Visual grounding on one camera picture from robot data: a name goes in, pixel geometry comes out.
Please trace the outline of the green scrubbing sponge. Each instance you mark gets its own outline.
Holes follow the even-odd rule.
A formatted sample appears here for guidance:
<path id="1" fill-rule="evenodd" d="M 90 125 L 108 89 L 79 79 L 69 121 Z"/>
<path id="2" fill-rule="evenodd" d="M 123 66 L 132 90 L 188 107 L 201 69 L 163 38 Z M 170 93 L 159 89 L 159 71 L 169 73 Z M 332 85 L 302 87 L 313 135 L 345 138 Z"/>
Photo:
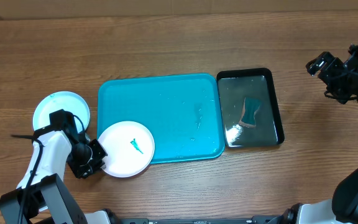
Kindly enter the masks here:
<path id="1" fill-rule="evenodd" d="M 245 98 L 239 125 L 247 128 L 256 127 L 255 115 L 257 114 L 260 106 L 260 100 L 255 98 Z"/>

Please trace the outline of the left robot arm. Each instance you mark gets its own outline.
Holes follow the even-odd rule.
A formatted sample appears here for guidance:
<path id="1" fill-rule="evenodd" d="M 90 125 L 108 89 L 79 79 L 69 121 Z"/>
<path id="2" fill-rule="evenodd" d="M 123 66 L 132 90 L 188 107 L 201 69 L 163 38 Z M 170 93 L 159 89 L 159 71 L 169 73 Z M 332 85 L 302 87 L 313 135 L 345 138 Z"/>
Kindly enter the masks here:
<path id="1" fill-rule="evenodd" d="M 30 223 L 41 211 L 50 217 L 41 223 L 121 223 L 110 210 L 83 213 L 62 181 L 72 145 L 63 131 L 24 136 L 34 147 L 29 167 L 17 188 L 0 198 L 6 223 Z"/>

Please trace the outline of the light blue plate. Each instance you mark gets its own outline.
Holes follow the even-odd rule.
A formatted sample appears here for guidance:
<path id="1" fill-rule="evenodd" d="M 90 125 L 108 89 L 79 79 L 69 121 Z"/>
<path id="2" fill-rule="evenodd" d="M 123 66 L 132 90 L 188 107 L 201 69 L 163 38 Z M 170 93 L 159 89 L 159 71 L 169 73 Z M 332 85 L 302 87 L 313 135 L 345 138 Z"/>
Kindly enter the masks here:
<path id="1" fill-rule="evenodd" d="M 70 91 L 52 93 L 37 105 L 32 118 L 33 130 L 50 125 L 49 114 L 58 110 L 65 110 L 79 117 L 75 118 L 79 133 L 87 130 L 91 117 L 90 108 L 80 95 Z"/>

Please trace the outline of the pink white plate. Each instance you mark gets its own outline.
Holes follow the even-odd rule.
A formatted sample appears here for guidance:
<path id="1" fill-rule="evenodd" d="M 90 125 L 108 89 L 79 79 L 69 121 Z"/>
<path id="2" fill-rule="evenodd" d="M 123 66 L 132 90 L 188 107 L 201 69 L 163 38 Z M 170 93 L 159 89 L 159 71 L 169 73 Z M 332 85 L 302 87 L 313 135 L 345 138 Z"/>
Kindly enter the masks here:
<path id="1" fill-rule="evenodd" d="M 135 121 L 121 121 L 111 125 L 98 138 L 107 152 L 103 171 L 118 178 L 133 177 L 151 163 L 155 152 L 152 133 Z"/>

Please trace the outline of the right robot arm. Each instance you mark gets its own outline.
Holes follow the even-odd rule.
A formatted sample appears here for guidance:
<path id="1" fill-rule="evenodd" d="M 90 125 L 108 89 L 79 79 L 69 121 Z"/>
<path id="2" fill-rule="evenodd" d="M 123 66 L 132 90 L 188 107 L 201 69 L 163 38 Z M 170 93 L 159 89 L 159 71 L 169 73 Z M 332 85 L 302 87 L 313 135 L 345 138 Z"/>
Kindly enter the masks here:
<path id="1" fill-rule="evenodd" d="M 307 72 L 318 77 L 325 85 L 324 96 L 345 105 L 358 103 L 358 45 L 350 45 L 350 57 L 342 62 L 330 52 L 323 52 L 306 64 Z M 348 134 L 334 141 L 337 149 L 331 160 L 344 164 L 349 143 L 358 151 L 358 138 Z M 336 187 L 333 197 L 314 204 L 297 203 L 283 215 L 271 219 L 271 223 L 358 223 L 358 168 Z"/>

